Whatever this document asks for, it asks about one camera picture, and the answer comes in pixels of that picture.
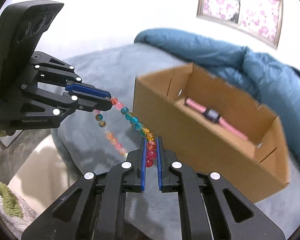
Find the pink strap smartwatch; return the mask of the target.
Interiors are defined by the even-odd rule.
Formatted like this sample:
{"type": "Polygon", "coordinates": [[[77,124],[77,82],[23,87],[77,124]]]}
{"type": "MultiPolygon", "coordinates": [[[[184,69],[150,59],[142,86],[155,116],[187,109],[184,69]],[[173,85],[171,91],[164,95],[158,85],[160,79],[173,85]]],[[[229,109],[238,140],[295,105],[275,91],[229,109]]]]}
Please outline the pink strap smartwatch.
{"type": "Polygon", "coordinates": [[[186,97],[184,101],[184,105],[190,107],[191,109],[195,110],[196,112],[200,113],[205,119],[209,120],[211,123],[219,124],[222,128],[227,130],[228,132],[234,134],[235,136],[239,137],[240,139],[247,141],[248,137],[228,123],[216,110],[212,108],[207,108],[193,99],[186,97]]]}

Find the cream trouser left leg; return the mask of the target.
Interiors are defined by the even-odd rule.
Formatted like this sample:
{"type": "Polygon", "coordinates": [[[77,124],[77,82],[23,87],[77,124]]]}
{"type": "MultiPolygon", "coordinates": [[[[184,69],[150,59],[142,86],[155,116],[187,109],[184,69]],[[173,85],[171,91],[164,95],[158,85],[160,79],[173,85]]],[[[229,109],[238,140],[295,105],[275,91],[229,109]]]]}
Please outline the cream trouser left leg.
{"type": "Polygon", "coordinates": [[[8,187],[41,214],[74,182],[49,135],[32,151],[8,187]]]}

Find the brown cardboard box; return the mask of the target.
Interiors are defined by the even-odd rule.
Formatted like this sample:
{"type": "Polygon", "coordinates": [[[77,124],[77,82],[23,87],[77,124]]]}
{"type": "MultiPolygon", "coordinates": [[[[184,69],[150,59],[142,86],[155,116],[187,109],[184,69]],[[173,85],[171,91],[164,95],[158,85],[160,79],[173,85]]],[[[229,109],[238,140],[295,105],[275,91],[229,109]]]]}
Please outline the brown cardboard box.
{"type": "Polygon", "coordinates": [[[133,114],[180,162],[197,172],[220,173],[251,202],[289,184],[289,152],[279,116],[193,63],[138,76],[133,114]],[[216,110],[248,140],[185,106],[186,97],[216,110]]]}

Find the teal blue duvet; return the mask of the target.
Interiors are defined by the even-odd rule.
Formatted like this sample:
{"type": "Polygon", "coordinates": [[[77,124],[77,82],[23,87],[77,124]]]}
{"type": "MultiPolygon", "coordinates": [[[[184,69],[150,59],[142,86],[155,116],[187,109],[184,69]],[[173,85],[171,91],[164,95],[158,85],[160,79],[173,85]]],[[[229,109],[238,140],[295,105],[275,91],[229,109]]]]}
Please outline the teal blue duvet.
{"type": "Polygon", "coordinates": [[[177,29],[144,30],[134,41],[193,62],[270,107],[300,165],[300,71],[267,53],[177,29]]]}

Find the floral film window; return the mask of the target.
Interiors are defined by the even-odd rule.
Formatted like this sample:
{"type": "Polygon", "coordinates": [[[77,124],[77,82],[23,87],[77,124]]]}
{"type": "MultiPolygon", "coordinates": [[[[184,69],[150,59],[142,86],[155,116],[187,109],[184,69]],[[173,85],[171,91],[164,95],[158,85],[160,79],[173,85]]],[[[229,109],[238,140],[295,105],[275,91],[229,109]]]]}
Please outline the floral film window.
{"type": "Polygon", "coordinates": [[[197,17],[227,25],[277,49],[283,0],[198,0],[197,17]]]}

